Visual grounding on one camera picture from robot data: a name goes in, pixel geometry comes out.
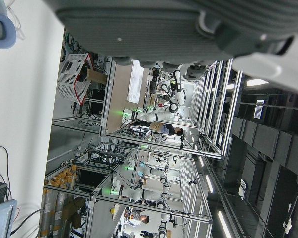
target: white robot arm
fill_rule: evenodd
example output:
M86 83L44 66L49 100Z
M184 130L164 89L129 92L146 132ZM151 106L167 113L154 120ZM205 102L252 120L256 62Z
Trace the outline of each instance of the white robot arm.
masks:
M179 106L182 106L185 102L185 92L181 86L181 73L180 70L175 70L173 72L173 78L175 80L176 90L175 93L169 90L169 85L162 84L161 88L167 93L170 98L170 101L177 103Z
M149 175L149 174L157 175L160 177L160 181L162 184L168 184L168 178L167 178L166 172L169 171L169 166L170 166L170 163L167 162L166 166L164 167L164 171L149 167L147 165L137 166L135 170L142 172L144 175ZM129 158L128 159L128 168L133 168L132 170L134 170L134 167L135 167L135 160L133 160L132 158Z
M146 122L155 122L159 120L170 120L174 118L174 113L179 109L177 103L171 103L170 107L164 111L153 111L151 113L142 113L133 111L131 120L143 120Z
M121 189L121 184L120 181L117 180L116 177L113 178L112 181L112 187L116 190L116 191L120 191L120 195L124 196L124 197L129 197L131 199L133 199L134 201L137 201L139 199L144 199L146 201L154 201L157 203L157 207L161 208L161 209L166 209L166 205L163 199L163 196L166 195L168 193L168 191L170 190L170 186L164 184L163 185L163 192L162 194L159 194L157 192L153 192L153 191L148 191L148 190L143 190L141 188L137 188L135 190L130 189L130 188L125 188L123 187ZM167 221L169 220L169 215L168 214L161 214L161 223L160 226L158 228L159 231L159 238L165 238L167 236Z
M171 100L171 105L167 110L164 110L164 111L156 110L150 113L132 111L130 119L142 120L146 122L154 122L154 121L160 121L160 120L173 120L174 113L178 111L179 107L182 106L185 102L185 92L181 86L181 74L178 69L173 72L173 78L176 83L175 93L169 90L167 84L162 85L162 89L168 94Z

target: cardboard box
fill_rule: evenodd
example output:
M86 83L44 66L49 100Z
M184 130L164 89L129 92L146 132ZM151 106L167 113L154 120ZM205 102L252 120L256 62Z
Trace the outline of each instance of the cardboard box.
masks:
M107 84L107 75L96 72L94 70L91 69L87 69L87 78L93 82L97 82L97 83L102 83L102 84Z
M62 220L65 221L85 205L85 198L78 197L69 202L62 210Z

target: computer monitor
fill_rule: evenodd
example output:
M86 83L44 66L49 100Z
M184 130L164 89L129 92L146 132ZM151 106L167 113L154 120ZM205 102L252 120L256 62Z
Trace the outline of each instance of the computer monitor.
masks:
M0 203L0 238L10 237L16 205L16 200Z

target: green light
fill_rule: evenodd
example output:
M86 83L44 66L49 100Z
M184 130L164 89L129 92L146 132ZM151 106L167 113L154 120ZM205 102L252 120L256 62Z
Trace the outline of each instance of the green light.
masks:
M116 191L116 190L112 190L112 191L110 192L110 194L111 194L111 195L119 195L119 192Z

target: wall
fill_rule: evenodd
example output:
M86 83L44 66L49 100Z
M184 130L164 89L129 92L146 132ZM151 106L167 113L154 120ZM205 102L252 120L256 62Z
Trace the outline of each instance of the wall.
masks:
M19 0L12 6L26 39L0 50L0 145L9 152L9 176L20 214L16 228L41 207L63 26L42 1ZM0 150L0 173L7 179ZM34 237L39 214L13 238Z

